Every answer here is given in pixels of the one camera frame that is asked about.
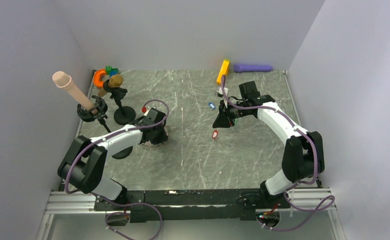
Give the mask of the red tag key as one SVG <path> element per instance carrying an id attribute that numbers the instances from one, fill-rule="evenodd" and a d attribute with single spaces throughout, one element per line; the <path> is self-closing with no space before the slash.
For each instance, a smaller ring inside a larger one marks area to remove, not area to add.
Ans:
<path id="1" fill-rule="evenodd" d="M 215 130 L 212 132 L 211 138 L 212 138 L 214 141 L 216 141 L 217 143 L 219 143 L 220 145 L 223 144 L 223 143 L 219 140 L 219 132 L 218 132 L 218 130 L 215 129 Z"/>

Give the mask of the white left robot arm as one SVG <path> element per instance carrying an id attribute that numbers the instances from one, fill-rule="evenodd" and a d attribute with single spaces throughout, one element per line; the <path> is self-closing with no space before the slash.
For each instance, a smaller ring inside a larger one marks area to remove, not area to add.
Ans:
<path id="1" fill-rule="evenodd" d="M 112 209 L 122 209 L 128 202 L 127 188 L 103 175 L 106 161 L 124 159 L 140 144 L 159 145 L 167 141 L 166 117 L 164 112 L 151 108 L 116 131 L 99 137 L 76 137 L 58 167 L 58 176 L 85 194 L 106 198 Z"/>

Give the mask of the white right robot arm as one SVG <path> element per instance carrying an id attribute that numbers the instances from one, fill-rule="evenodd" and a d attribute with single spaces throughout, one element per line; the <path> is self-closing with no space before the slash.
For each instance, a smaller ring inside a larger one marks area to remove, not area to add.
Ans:
<path id="1" fill-rule="evenodd" d="M 231 128 L 238 118 L 254 116 L 265 123 L 284 144 L 281 169 L 261 183 L 259 203 L 271 208 L 278 202 L 278 195 L 297 184 L 307 184 L 306 179 L 315 179 L 325 168 L 323 139 L 317 131 L 308 131 L 295 123 L 279 107 L 270 95 L 262 95 L 254 81 L 239 85 L 241 98 L 231 102 L 225 90 L 226 77 L 220 81 L 223 99 L 218 106 L 218 115 L 212 127 Z"/>

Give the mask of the metal disc with keyrings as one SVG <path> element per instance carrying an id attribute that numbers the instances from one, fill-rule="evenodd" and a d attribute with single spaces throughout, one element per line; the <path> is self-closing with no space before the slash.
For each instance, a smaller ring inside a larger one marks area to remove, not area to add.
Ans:
<path id="1" fill-rule="evenodd" d="M 152 150 L 164 145 L 170 135 L 167 125 L 159 125 L 144 132 L 140 146 L 145 150 Z"/>

